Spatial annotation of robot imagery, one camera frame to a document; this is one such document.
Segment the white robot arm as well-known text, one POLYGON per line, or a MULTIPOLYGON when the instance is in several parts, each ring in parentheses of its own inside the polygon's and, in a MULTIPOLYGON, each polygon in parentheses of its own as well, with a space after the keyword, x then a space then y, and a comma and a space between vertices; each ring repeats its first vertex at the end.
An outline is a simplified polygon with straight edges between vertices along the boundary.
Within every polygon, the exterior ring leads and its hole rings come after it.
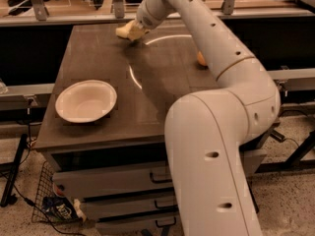
POLYGON ((186 94, 164 125, 168 164, 185 236, 263 236, 239 148, 277 119, 280 94, 254 54, 202 0, 144 0, 136 19, 156 28, 177 12, 216 80, 186 94))

